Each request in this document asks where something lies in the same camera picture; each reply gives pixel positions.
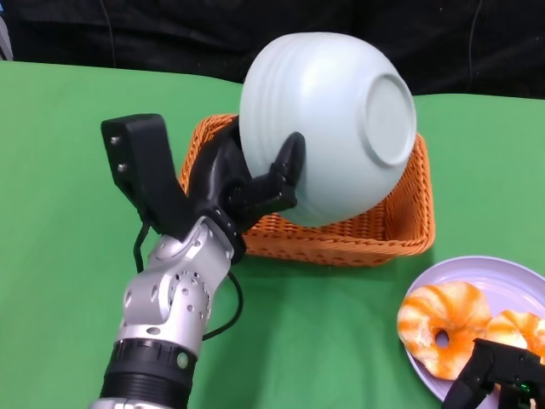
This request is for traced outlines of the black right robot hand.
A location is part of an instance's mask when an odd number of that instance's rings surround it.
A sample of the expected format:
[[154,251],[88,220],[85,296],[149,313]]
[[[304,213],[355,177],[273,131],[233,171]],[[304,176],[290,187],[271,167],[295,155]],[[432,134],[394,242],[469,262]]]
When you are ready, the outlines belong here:
[[527,349],[477,338],[442,407],[475,409],[499,386],[497,409],[544,407],[544,365]]

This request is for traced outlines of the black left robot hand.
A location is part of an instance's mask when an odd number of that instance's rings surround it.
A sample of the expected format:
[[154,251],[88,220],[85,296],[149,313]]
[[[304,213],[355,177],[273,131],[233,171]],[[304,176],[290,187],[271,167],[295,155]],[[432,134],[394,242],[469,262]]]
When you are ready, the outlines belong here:
[[207,216],[233,248],[231,263],[246,253],[243,234],[264,216],[297,205],[295,188],[306,160],[306,142],[289,135],[267,169],[252,176],[240,139],[238,117],[200,148],[188,181],[188,198],[198,216]]

